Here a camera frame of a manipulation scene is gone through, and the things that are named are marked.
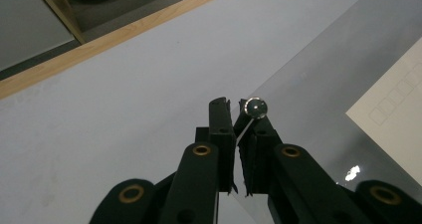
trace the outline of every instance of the white table surface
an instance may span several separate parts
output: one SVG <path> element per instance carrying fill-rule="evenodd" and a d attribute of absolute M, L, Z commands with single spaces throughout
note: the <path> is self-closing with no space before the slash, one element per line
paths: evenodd
<path fill-rule="evenodd" d="M 211 100 L 249 96 L 356 1 L 215 0 L 1 100 L 1 223 L 88 223 L 121 181 L 163 179 Z M 220 223 L 254 221 L 222 195 Z"/>

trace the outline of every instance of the round metal object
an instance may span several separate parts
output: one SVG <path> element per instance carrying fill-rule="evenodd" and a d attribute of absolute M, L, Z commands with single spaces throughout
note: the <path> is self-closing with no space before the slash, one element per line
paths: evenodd
<path fill-rule="evenodd" d="M 267 104 L 261 98 L 250 98 L 245 102 L 245 114 L 254 119 L 260 119 L 267 115 Z"/>
<path fill-rule="evenodd" d="M 288 157 L 299 157 L 301 152 L 295 147 L 287 146 L 282 149 L 282 154 Z"/>
<path fill-rule="evenodd" d="M 207 145 L 200 144 L 193 148 L 193 153 L 198 156 L 205 156 L 211 153 L 211 148 Z"/>
<path fill-rule="evenodd" d="M 373 186 L 369 189 L 369 192 L 375 199 L 385 204 L 398 205 L 401 203 L 401 197 L 389 188 Z"/>
<path fill-rule="evenodd" d="M 133 196 L 127 196 L 128 192 L 134 191 L 136 194 Z M 118 195 L 118 200 L 122 203 L 133 203 L 137 200 L 139 200 L 144 193 L 144 189 L 142 186 L 138 184 L 133 184 L 130 186 L 127 186 L 124 190 L 120 192 Z"/>

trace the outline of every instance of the white paper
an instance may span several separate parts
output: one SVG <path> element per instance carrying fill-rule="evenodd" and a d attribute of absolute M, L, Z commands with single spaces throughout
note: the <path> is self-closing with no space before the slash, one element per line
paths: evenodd
<path fill-rule="evenodd" d="M 347 115 L 422 185 L 422 39 Z"/>

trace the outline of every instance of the brass screw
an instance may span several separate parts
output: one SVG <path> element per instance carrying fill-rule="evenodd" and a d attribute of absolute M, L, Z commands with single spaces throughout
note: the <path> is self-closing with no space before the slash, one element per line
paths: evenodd
<path fill-rule="evenodd" d="M 126 192 L 132 191 L 132 190 L 137 191 L 137 194 L 133 197 L 126 197 L 125 195 Z M 133 185 L 127 186 L 124 190 L 120 192 L 120 194 L 118 195 L 118 200 L 121 203 L 126 203 L 126 204 L 133 203 L 139 200 L 143 196 L 143 193 L 144 193 L 144 189 L 142 186 L 138 184 L 133 184 Z"/>
<path fill-rule="evenodd" d="M 370 194 L 375 197 L 378 201 L 388 205 L 398 205 L 401 203 L 401 197 L 383 186 L 373 186 L 369 189 Z"/>
<path fill-rule="evenodd" d="M 193 153 L 198 156 L 205 156 L 211 153 L 211 148 L 207 145 L 200 144 L 193 148 Z"/>
<path fill-rule="evenodd" d="M 299 157 L 301 152 L 295 147 L 287 146 L 282 149 L 282 154 L 288 157 Z"/>

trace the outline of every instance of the wooden trim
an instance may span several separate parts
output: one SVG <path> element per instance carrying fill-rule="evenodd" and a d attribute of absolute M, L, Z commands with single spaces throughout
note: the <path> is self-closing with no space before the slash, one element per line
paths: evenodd
<path fill-rule="evenodd" d="M 0 81 L 0 100 L 212 0 L 183 0 L 45 63 Z"/>

